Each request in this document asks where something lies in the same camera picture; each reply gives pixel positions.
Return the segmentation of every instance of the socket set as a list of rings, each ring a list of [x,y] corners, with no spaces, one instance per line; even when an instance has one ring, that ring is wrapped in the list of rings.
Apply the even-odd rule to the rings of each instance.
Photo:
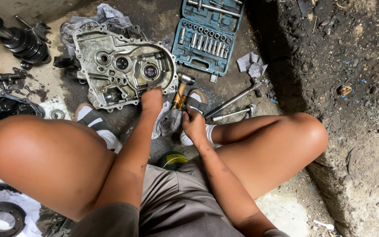
[[[212,73],[212,82],[225,75],[244,6],[236,0],[184,0],[172,48],[176,62]]]

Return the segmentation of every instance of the dirt ground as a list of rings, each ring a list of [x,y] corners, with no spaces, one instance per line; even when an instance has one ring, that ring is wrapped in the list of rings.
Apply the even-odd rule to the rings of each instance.
[[[343,236],[379,233],[379,0],[252,3],[286,112],[314,115],[329,147],[308,166]],[[341,86],[350,86],[343,96]]]

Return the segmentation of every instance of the aluminum housing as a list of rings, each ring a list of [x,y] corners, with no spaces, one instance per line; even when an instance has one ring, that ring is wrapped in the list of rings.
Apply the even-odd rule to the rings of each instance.
[[[105,24],[87,24],[73,35],[78,78],[89,84],[88,99],[96,109],[112,112],[124,105],[137,105],[147,86],[161,86],[163,94],[176,92],[175,56],[162,42],[126,38]]]

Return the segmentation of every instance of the ratchet handle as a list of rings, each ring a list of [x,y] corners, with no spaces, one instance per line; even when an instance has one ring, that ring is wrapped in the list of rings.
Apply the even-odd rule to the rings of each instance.
[[[204,116],[204,118],[205,118],[206,120],[209,120],[211,117],[213,117],[215,114],[221,112],[223,109],[224,109],[224,107],[219,106],[219,107],[215,108],[214,110],[208,112],[208,114],[206,114],[206,115]]]

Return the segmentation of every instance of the foot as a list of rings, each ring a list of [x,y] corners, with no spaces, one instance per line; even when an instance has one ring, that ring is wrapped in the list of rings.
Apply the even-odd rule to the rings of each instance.
[[[188,93],[188,99],[187,99],[187,102],[189,103],[186,103],[187,106],[190,106],[192,109],[197,110],[201,114],[206,113],[207,98],[206,98],[206,95],[200,89],[192,89]],[[212,145],[214,145],[214,143],[211,140],[211,132],[213,131],[213,128],[215,126],[216,125],[206,124],[207,138]],[[191,139],[185,134],[183,130],[181,132],[180,139],[183,145],[193,145]]]
[[[122,142],[112,132],[103,114],[94,109],[94,107],[84,102],[78,105],[75,111],[75,121],[90,127],[106,141],[107,148],[118,154],[123,147]]]

